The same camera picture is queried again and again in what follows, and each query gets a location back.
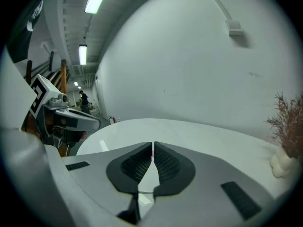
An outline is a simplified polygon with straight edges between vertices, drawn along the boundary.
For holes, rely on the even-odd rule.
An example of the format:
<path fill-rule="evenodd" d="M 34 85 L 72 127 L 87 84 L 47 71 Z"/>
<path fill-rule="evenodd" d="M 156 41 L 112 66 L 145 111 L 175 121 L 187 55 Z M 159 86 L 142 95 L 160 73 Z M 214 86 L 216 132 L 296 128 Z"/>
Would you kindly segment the person's black striped shirt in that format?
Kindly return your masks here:
<path fill-rule="evenodd" d="M 43 0 L 32 2 L 13 26 L 7 42 L 7 50 L 14 63 L 28 58 L 28 49 L 34 27 L 40 17 Z"/>

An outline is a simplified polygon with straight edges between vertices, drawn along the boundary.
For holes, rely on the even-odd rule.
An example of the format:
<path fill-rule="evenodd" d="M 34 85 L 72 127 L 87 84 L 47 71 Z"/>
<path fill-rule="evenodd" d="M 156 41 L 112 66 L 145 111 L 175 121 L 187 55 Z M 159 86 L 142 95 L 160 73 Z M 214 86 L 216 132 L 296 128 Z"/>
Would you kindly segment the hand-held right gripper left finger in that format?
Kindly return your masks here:
<path fill-rule="evenodd" d="M 71 216 L 68 227 L 152 227 L 152 203 L 139 183 L 152 160 L 142 142 L 106 152 L 56 157 L 56 184 Z"/>

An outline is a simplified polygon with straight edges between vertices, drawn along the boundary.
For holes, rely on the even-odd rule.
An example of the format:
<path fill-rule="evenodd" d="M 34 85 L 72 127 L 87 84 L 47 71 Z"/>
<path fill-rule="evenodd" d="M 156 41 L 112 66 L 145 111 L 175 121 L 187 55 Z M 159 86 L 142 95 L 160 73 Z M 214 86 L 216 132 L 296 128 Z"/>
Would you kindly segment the cream vase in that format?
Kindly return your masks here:
<path fill-rule="evenodd" d="M 298 160 L 289 157 L 283 148 L 279 148 L 270 159 L 273 176 L 285 178 L 292 173 L 298 166 Z"/>

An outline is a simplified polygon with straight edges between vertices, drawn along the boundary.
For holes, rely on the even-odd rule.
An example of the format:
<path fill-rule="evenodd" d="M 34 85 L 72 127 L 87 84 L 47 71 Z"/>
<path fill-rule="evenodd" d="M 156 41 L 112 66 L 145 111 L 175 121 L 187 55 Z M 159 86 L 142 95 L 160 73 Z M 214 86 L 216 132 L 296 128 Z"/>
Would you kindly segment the reddish dried plant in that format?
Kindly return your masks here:
<path fill-rule="evenodd" d="M 303 161 L 303 91 L 287 101 L 284 95 L 276 94 L 276 113 L 265 123 L 274 130 L 272 139 L 278 139 L 287 156 Z"/>

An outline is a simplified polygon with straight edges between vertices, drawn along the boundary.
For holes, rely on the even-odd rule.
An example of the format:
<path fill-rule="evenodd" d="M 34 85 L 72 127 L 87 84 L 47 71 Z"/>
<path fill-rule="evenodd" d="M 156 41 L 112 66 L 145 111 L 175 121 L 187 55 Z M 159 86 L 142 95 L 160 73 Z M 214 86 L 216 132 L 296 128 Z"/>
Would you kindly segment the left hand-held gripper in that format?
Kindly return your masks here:
<path fill-rule="evenodd" d="M 36 93 L 36 98 L 29 112 L 44 144 L 56 148 L 65 144 L 72 148 L 82 138 L 81 131 L 100 128 L 100 119 L 68 107 L 67 95 L 42 75 L 35 77 L 31 89 Z"/>

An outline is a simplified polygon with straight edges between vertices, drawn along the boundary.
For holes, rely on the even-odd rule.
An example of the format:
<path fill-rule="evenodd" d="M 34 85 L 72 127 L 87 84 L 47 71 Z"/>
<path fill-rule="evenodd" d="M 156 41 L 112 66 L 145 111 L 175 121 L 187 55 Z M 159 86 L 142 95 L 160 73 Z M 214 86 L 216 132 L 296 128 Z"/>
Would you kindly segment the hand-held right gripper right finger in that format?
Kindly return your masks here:
<path fill-rule="evenodd" d="M 154 157 L 160 184 L 142 227 L 264 227 L 289 196 L 208 154 L 156 142 Z"/>

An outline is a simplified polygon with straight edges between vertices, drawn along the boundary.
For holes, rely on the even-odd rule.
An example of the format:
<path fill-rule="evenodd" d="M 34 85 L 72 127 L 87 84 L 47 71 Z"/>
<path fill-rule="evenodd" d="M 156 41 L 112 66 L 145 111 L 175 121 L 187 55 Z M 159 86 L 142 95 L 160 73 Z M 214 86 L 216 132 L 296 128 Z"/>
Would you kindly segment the wooden staircase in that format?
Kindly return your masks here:
<path fill-rule="evenodd" d="M 25 79 L 27 83 L 29 83 L 29 86 L 31 86 L 31 83 L 34 81 L 35 77 L 40 74 L 43 77 L 47 78 L 60 92 L 67 95 L 66 85 L 69 77 L 69 70 L 67 69 L 65 60 L 61 61 L 61 66 L 56 71 L 49 72 L 47 76 L 44 76 L 43 74 L 45 72 L 48 72 L 52 68 L 52 62 L 49 62 L 48 65 L 45 66 L 39 66 L 38 68 L 39 70 L 36 70 L 35 72 L 30 71 L 31 61 L 28 62 Z M 40 135 L 35 127 L 34 118 L 29 111 L 24 120 L 22 130 L 31 133 L 40 139 Z M 59 151 L 59 155 L 61 157 L 65 157 L 69 154 L 70 147 L 65 144 L 62 144 L 59 148 L 57 148 L 57 150 Z"/>

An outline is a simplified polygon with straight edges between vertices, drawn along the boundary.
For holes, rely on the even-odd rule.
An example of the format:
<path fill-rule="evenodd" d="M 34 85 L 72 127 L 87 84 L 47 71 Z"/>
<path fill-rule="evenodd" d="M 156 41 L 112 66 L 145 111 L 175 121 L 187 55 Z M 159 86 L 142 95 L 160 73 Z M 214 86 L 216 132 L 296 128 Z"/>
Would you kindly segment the white wall conduit box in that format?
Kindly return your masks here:
<path fill-rule="evenodd" d="M 230 13 L 220 0 L 214 0 L 225 16 L 225 23 L 229 37 L 244 36 L 244 30 L 238 20 L 233 20 Z"/>

